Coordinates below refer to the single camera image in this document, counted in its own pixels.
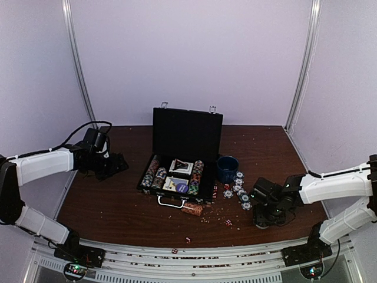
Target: blue mug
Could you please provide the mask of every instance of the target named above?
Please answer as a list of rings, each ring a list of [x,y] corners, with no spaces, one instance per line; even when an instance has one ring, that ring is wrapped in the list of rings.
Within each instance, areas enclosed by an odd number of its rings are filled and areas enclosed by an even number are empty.
[[[230,184],[238,171],[239,162],[233,156],[222,156],[217,159],[217,180],[222,184]]]

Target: wooden table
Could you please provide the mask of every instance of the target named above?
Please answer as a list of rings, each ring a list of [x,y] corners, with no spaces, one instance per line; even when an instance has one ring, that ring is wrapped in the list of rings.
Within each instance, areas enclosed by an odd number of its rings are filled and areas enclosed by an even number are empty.
[[[161,207],[155,196],[136,189],[151,154],[152,128],[114,127],[110,138],[111,151],[123,153],[130,169],[103,182],[77,174],[58,217],[82,238],[171,248],[253,245],[308,236],[314,224],[326,219],[322,204],[315,203],[298,208],[290,224],[261,230],[252,225],[252,210],[242,210],[237,197],[222,197],[222,186],[202,217]],[[282,184],[289,175],[305,172],[281,127],[223,126],[220,153],[240,161],[247,191],[258,177]],[[225,225],[227,219],[233,226]]]

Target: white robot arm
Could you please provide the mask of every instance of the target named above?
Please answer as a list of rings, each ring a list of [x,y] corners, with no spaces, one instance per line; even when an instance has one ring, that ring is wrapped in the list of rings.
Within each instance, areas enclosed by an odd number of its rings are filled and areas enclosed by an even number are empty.
[[[289,176],[283,186],[259,178],[250,193],[259,202],[253,221],[259,228],[285,225],[286,213],[298,206],[326,199],[361,196],[334,218],[316,224],[306,245],[282,250],[286,266],[301,264],[332,254],[330,244],[368,222],[377,221],[377,155],[359,166],[331,172]]]
[[[98,180],[128,169],[122,154],[109,153],[107,133],[88,129],[79,143],[62,144],[37,154],[5,158],[0,155],[0,224],[15,225],[55,245],[55,256],[70,261],[85,258],[85,266],[100,267],[103,251],[81,246],[79,235],[68,227],[28,207],[19,187],[59,172],[93,171]]]

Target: white wall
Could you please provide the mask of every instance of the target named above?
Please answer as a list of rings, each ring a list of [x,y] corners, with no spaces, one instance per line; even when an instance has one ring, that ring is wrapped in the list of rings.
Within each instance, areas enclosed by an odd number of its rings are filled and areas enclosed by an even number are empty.
[[[356,166],[377,153],[377,2],[324,1],[315,58],[293,138],[316,172]],[[326,202],[333,216],[355,199]],[[377,226],[351,234],[368,275],[377,278]]]
[[[151,124],[152,108],[215,104],[225,124],[283,125],[311,0],[80,0],[72,14],[99,117]]]
[[[0,1],[0,154],[60,144],[88,120],[75,77],[60,0]],[[69,173],[21,188],[53,217]],[[0,226],[0,282],[21,282],[33,238]]]

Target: black cable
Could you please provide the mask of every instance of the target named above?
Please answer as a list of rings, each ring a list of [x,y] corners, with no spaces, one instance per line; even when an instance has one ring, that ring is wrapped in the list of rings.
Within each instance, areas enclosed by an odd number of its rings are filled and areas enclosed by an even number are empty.
[[[76,130],[74,130],[66,139],[64,142],[62,142],[60,145],[58,145],[57,147],[54,147],[52,148],[52,151],[56,150],[56,149],[60,149],[61,147],[65,146],[68,141],[78,132],[80,131],[83,127],[86,127],[87,125],[90,125],[90,124],[107,124],[109,125],[109,129],[105,132],[106,134],[111,130],[113,124],[108,122],[108,121],[92,121],[92,122],[87,122],[85,124],[82,124],[81,126],[79,126],[79,128],[77,128]]]
[[[48,247],[49,247],[50,249],[54,249],[54,248],[52,248],[52,247],[50,246],[50,244],[52,244],[52,245],[55,246],[59,251],[63,252],[64,254],[66,254],[66,255],[68,255],[68,256],[70,256],[70,257],[73,258],[75,261],[77,261],[77,262],[82,262],[82,259],[78,259],[76,256],[73,256],[73,255],[71,255],[69,252],[63,250],[63,249],[60,248],[57,244],[55,244],[52,240],[49,240],[49,239],[47,239],[47,238],[45,238],[45,237],[43,237],[43,238],[44,238],[45,240],[47,240],[47,242],[48,242]]]
[[[325,277],[325,276],[331,271],[331,269],[335,266],[335,263],[336,263],[336,261],[338,260],[339,254],[340,254],[340,240],[338,239],[338,253],[336,254],[336,258],[335,258],[334,262],[332,263],[331,267],[325,272],[325,274],[323,274],[323,275],[320,277],[321,279],[322,279],[323,277]]]
[[[86,127],[87,125],[90,125],[90,124],[107,124],[109,125],[109,128],[107,129],[107,131],[105,132],[106,134],[111,130],[111,128],[113,127],[113,124],[108,122],[108,121],[91,121],[91,122],[87,122],[85,124],[82,124],[81,126],[79,126],[79,128],[77,128],[76,130],[74,130],[65,140],[64,142],[62,142],[61,144],[59,144],[58,146],[55,146],[53,147],[51,150],[49,149],[44,149],[44,150],[38,150],[36,152],[29,152],[29,153],[24,153],[22,155],[19,155],[18,158],[24,158],[24,157],[29,157],[29,156],[33,156],[33,155],[36,155],[36,154],[43,154],[43,153],[49,153],[49,152],[53,152],[55,150],[58,150],[60,148],[62,148],[63,146],[65,146],[68,141],[78,132],[80,131],[82,128]],[[7,160],[14,160],[16,159],[16,157],[9,157],[7,158]]]

